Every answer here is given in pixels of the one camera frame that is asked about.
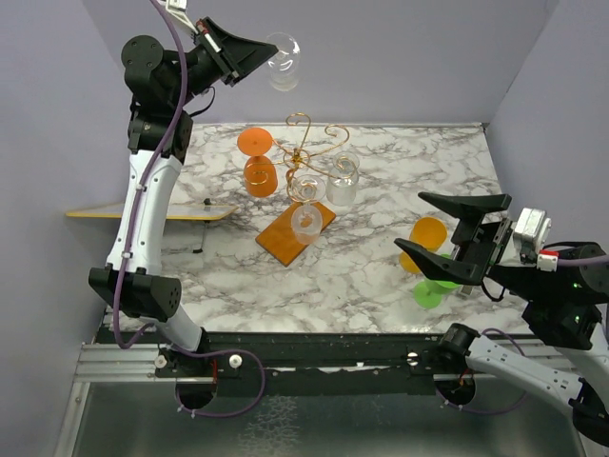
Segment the yellow plastic goblet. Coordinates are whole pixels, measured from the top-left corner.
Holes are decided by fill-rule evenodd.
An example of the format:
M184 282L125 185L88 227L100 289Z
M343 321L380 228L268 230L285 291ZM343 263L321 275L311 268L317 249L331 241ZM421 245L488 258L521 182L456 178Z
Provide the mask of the yellow plastic goblet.
M408 240L421 245L430 252L436 253L447 238L446 225L434 217L423 217L418 220L410 232ZM420 273L414 261L405 253L400 254L400 265L404 271L412 274Z

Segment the clear stemmed wine glass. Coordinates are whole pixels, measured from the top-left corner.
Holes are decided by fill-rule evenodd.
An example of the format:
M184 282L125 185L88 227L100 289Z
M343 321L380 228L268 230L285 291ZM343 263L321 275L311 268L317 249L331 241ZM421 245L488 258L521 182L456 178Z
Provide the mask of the clear stemmed wine glass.
M299 64L301 48L293 36L274 32L267 36L266 42L277 48L277 53L267 61L270 85L279 91L287 92L299 83Z

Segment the orange plastic goblet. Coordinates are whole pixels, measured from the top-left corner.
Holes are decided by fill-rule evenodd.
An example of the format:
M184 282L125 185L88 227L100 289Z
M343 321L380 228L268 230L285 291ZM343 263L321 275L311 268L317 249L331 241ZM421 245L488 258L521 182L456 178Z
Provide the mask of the orange plastic goblet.
M248 157L243 176L246 191L253 197L266 198L278 187L275 166L265 156L272 146L271 134L262 128L245 129L237 139L239 151Z

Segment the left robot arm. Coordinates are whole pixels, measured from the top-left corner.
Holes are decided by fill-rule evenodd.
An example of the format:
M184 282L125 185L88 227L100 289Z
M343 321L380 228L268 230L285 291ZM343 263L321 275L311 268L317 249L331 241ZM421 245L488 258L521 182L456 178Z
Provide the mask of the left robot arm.
M154 37L129 39L121 52L132 98L126 202L105 265L89 286L114 312L155 326L180 348L177 364L196 376L209 367L204 331L181 305L182 285L166 277L161 242L171 193L186 159L193 121L184 106L216 82L234 86L278 52L276 46L198 21L194 47L166 50Z

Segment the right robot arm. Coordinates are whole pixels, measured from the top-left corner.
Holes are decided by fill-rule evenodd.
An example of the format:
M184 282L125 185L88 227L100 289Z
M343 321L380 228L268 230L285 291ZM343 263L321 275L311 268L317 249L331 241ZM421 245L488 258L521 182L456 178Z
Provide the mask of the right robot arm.
M569 417L590 440L608 444L608 341L599 305L608 301L608 256L596 242L547 243L551 219L525 208L517 220L487 223L485 215L505 211L508 194L451 196L422 191L420 198L458 219L456 251L441 257L402 238L395 244L429 280L482 286L491 279L526 303L522 314L545 345L577 369L566 373L504 350L463 324L442 336L437 360L446 371L462 368L493 374L544 399Z

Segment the small white grey tag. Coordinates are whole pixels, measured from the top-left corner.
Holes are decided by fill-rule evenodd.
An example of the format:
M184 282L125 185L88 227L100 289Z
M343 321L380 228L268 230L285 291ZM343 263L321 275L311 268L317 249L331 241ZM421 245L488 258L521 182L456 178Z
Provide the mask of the small white grey tag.
M473 290L474 290L474 287L472 287L472 286L462 286L459 291L459 295L464 299L470 298Z

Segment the green plastic goblet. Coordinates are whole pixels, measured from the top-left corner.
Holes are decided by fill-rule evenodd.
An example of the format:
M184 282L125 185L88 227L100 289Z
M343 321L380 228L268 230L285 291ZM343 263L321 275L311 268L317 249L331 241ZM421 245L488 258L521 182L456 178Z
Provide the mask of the green plastic goblet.
M445 295L453 293L461 285L444 280L433 280L424 276L422 280L412 288L415 302L424 309L436 308L440 305Z

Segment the black front mounting rail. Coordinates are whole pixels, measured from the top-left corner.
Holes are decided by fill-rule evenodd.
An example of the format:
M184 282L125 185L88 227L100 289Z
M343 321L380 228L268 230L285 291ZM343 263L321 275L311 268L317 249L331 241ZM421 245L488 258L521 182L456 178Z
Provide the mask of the black front mounting rail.
M139 347L152 350L149 379L231 397L432 395L466 371L440 334L210 332L205 341L196 359L147 334Z

